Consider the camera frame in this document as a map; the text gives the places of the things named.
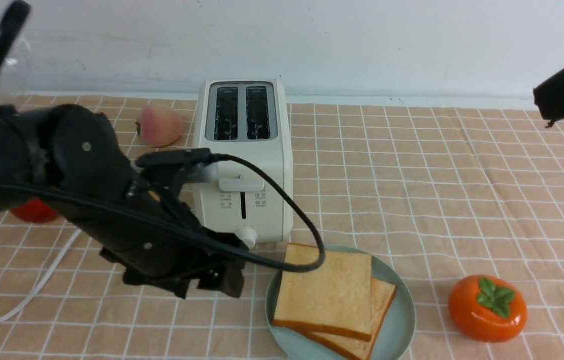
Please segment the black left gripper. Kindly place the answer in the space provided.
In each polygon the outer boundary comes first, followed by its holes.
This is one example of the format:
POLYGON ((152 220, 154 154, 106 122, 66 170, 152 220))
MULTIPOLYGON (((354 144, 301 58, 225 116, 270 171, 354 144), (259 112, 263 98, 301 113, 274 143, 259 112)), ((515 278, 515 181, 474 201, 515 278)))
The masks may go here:
POLYGON ((200 239, 231 245, 232 235, 205 228, 176 198, 156 200, 147 191, 115 202, 67 193, 62 216, 101 244, 100 256, 125 269, 123 282, 173 293, 186 300, 191 285, 238 299, 245 284, 243 260, 232 260, 200 239))

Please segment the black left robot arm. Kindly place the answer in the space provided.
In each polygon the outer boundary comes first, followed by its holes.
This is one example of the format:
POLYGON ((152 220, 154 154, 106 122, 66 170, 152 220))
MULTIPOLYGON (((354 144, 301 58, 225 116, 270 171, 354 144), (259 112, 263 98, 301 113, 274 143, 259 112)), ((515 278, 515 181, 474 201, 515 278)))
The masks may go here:
MULTIPOLYGON (((172 203, 174 214, 170 214, 120 150, 108 118, 80 105, 0 118, 0 183, 35 185, 64 196, 94 199, 244 249, 235 236, 204 228, 179 199, 172 203)), ((233 298, 242 294, 242 260, 105 210, 48 196, 42 200, 101 244, 99 255, 104 260, 124 267, 124 284, 150 286, 185 299, 190 281, 198 280, 200 290, 233 298)))

